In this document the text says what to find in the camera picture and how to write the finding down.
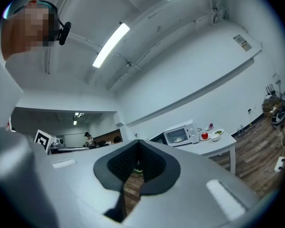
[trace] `wooden floor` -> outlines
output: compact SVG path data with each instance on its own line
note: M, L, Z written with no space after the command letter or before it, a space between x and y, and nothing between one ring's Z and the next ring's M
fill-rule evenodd
M270 117L263 117L247 132L235 137L236 176L246 183L260 198L277 188L283 180L284 172L274 172L274 167L283 148L279 131L271 124ZM229 170L229 153L211 158ZM124 185L126 211L129 214L139 201L139 188L143 175L132 174Z

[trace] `power outlet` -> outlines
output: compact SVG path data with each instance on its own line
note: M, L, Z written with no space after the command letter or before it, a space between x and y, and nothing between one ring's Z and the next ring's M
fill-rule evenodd
M283 162L284 159L285 159L284 157L280 156L279 159L277 160L277 162L275 164L275 172L276 173L279 173L281 171L280 168L284 166L284 162Z

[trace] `person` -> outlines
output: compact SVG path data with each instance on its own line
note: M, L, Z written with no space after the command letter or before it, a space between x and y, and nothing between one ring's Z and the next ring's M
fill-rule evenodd
M0 20L0 127L9 126L10 116L23 95L5 68L14 54L50 46L59 35L57 8L47 1L32 0L13 15Z
M113 143L119 143L121 141L121 137L120 136L116 136L114 139L113 139Z
M85 133L85 137L87 139L87 146L94 146L94 140L92 138L92 136L89 134L89 132Z

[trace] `table leg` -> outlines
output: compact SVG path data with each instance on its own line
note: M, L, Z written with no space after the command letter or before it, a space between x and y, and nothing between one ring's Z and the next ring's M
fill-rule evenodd
M229 161L230 161L230 172L236 173L236 148L232 146L229 148Z

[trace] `ceiling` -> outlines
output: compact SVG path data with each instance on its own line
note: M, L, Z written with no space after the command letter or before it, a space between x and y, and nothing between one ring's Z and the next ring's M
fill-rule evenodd
M10 10L27 1L14 0ZM56 43L43 51L16 55L7 62L6 68L23 87L42 88L49 81L51 87L66 84L116 92L171 45L198 33L211 21L210 0L48 1L57 5L63 23L72 22L71 33L63 46ZM120 22L130 31L100 68L93 67L97 52ZM136 66L127 67L118 55Z
M77 118L78 124L88 124L95 118L98 118L102 112L84 112L85 114ZM53 111L31 108L15 107L12 115L12 121L30 121L30 122L48 122L48 123L72 123L75 112L71 111Z

